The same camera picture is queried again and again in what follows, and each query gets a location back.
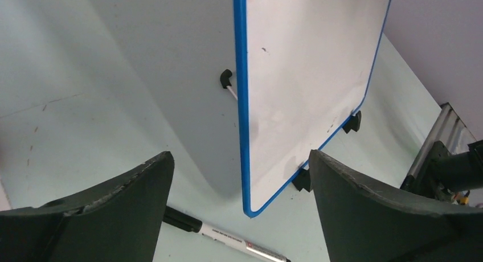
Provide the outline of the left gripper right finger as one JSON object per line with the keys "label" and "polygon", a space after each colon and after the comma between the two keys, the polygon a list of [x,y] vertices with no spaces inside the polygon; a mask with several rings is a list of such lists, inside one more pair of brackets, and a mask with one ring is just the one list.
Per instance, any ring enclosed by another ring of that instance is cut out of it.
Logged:
{"label": "left gripper right finger", "polygon": [[331,261],[482,260],[482,209],[398,189],[320,150],[309,172]]}

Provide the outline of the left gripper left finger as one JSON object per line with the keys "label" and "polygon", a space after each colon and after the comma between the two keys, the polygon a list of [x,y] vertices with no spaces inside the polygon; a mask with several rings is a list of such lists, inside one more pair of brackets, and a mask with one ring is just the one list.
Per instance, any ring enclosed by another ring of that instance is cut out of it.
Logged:
{"label": "left gripper left finger", "polygon": [[162,152],[86,190],[1,212],[2,261],[152,261],[174,173]]}

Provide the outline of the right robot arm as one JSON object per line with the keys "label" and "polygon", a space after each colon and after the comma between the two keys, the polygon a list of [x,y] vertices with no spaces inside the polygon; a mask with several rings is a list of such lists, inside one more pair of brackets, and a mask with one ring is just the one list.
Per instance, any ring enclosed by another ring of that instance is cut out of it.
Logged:
{"label": "right robot arm", "polygon": [[482,188],[482,141],[451,154],[441,141],[421,152],[400,189],[422,197],[466,205],[471,190]]}

